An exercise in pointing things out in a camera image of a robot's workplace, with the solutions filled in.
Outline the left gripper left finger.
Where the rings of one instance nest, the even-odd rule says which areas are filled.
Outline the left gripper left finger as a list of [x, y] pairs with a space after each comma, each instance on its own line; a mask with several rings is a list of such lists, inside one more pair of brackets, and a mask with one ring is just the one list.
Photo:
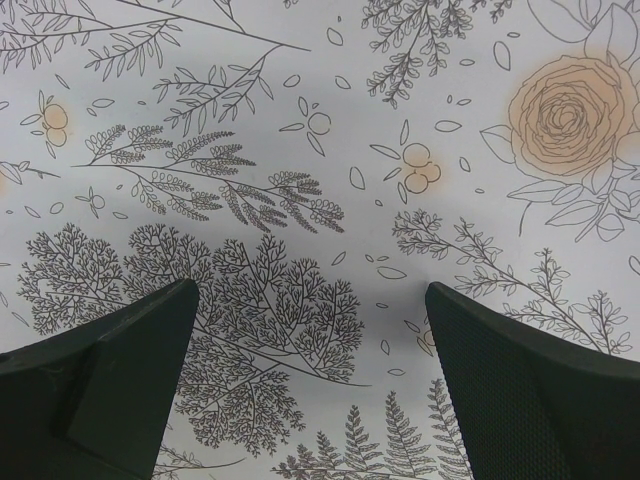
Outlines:
[[198, 304], [179, 280], [2, 354], [2, 478], [151, 478]]

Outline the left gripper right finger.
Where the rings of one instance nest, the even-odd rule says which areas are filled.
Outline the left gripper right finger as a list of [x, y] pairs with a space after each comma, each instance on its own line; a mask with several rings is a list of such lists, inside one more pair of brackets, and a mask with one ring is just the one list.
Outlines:
[[639, 365], [432, 282], [436, 350], [477, 479], [636, 479]]

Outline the floral table mat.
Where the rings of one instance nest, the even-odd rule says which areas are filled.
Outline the floral table mat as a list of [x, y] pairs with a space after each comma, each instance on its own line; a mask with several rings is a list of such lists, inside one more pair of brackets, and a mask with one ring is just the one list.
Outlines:
[[439, 281], [639, 357], [635, 1], [5, 1], [1, 348], [194, 279], [157, 479], [468, 479]]

